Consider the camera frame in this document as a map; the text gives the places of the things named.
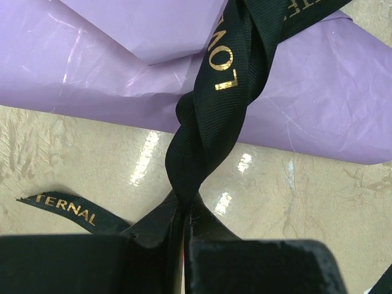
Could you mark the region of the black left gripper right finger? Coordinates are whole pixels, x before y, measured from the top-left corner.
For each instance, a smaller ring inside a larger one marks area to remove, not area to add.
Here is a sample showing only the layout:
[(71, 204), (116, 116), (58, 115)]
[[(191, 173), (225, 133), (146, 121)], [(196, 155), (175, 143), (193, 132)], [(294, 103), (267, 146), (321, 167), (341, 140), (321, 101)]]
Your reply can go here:
[(333, 254), (312, 239), (241, 239), (196, 196), (184, 228), (186, 293), (346, 293)]

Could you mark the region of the purple pink wrapping paper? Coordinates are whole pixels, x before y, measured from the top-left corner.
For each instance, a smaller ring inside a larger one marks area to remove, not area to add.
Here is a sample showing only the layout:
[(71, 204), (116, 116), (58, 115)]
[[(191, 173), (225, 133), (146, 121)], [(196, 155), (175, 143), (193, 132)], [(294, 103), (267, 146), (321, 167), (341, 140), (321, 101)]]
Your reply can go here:
[[(2, 1), (1, 104), (175, 132), (225, 1)], [(391, 160), (391, 48), (335, 12), (277, 48), (241, 143)]]

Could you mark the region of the black ribbon gold lettering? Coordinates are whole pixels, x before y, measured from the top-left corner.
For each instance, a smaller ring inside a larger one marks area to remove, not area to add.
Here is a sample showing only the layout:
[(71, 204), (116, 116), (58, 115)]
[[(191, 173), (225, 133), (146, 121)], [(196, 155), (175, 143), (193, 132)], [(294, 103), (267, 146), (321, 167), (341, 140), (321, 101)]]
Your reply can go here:
[(268, 82), (278, 46), (322, 21), (342, 1), (314, 1), (294, 14), (288, 1), (229, 1), (191, 92), (180, 98), (180, 127), (165, 168), (183, 219), (204, 180), (232, 151), (248, 106)]

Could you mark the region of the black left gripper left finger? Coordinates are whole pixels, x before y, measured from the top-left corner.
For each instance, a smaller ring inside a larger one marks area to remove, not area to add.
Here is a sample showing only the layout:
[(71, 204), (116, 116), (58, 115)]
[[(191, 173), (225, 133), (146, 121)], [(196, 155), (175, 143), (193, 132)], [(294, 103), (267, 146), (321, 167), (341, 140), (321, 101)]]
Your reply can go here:
[(76, 195), (21, 202), (78, 224), (84, 234), (1, 238), (2, 293), (180, 293), (183, 219), (174, 193), (134, 224)]

